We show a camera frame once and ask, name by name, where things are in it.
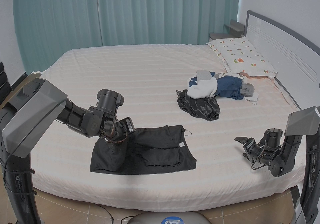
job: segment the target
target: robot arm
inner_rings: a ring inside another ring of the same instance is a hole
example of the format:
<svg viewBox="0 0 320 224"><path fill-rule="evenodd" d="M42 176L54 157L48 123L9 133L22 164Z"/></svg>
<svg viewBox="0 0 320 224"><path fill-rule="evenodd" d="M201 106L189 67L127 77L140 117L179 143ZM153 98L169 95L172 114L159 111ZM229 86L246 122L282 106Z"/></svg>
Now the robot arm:
<svg viewBox="0 0 320 224"><path fill-rule="evenodd" d="M19 224L44 223L34 198L30 152L55 119L86 137L104 138L106 143L120 144L135 131L130 117L116 119L124 102L121 94L103 89L97 99L96 107L78 107L50 82L36 78L0 110L3 181Z"/></svg>
<svg viewBox="0 0 320 224"><path fill-rule="evenodd" d="M259 162L268 166L275 177L290 172L295 163L299 145L303 135L306 135L306 169L300 204L306 222L314 222L317 214L317 204L320 197L320 179L317 179L320 171L320 107L310 107L289 114L284 133L284 141L280 146L282 130L268 129L262 140L256 143L254 138L236 137L234 140L242 143L243 154L253 168L254 163Z"/></svg>

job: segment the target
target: curtain fold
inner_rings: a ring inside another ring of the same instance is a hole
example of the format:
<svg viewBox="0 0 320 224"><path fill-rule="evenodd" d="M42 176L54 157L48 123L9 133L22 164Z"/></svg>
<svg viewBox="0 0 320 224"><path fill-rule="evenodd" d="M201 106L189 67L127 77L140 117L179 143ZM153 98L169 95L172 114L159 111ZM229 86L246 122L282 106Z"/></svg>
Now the curtain fold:
<svg viewBox="0 0 320 224"><path fill-rule="evenodd" d="M26 72L43 71L74 48L102 46L98 0L13 0Z"/></svg>
<svg viewBox="0 0 320 224"><path fill-rule="evenodd" d="M204 44L227 32L239 0L98 0L102 43Z"/></svg>
<svg viewBox="0 0 320 224"><path fill-rule="evenodd" d="M13 0L26 72L43 71L74 48L205 44L226 32L238 0Z"/></svg>

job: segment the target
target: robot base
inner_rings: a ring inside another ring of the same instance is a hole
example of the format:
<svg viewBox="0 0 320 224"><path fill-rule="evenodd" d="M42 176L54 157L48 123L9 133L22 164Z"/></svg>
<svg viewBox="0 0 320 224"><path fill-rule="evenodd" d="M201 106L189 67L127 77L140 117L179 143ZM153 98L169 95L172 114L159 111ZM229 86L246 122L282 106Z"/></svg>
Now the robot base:
<svg viewBox="0 0 320 224"><path fill-rule="evenodd" d="M197 212L146 212L134 216L128 224L211 224Z"/></svg>

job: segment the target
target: white headboard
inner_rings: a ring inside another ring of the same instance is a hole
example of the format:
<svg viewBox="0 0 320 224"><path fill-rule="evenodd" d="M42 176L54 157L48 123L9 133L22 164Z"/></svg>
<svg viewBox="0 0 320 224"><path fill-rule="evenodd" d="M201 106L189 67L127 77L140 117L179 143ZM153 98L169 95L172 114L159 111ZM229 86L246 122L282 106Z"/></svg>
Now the white headboard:
<svg viewBox="0 0 320 224"><path fill-rule="evenodd" d="M320 48L290 28L248 10L244 35L278 71L276 80L305 109L320 106Z"/></svg>

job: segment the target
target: folded black clothing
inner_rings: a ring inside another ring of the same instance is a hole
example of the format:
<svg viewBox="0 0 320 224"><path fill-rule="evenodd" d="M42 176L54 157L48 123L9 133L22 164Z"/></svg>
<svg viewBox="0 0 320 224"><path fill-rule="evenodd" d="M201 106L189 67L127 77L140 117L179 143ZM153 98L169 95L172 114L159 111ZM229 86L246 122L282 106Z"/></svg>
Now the folded black clothing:
<svg viewBox="0 0 320 224"><path fill-rule="evenodd" d="M219 119L220 107L215 98L190 98L188 90L183 92L177 90L179 107L193 117L202 118L208 121Z"/></svg>
<svg viewBox="0 0 320 224"><path fill-rule="evenodd" d="M196 168L197 160L184 139L182 125L140 128L121 144L96 142L91 172L110 174L156 174Z"/></svg>

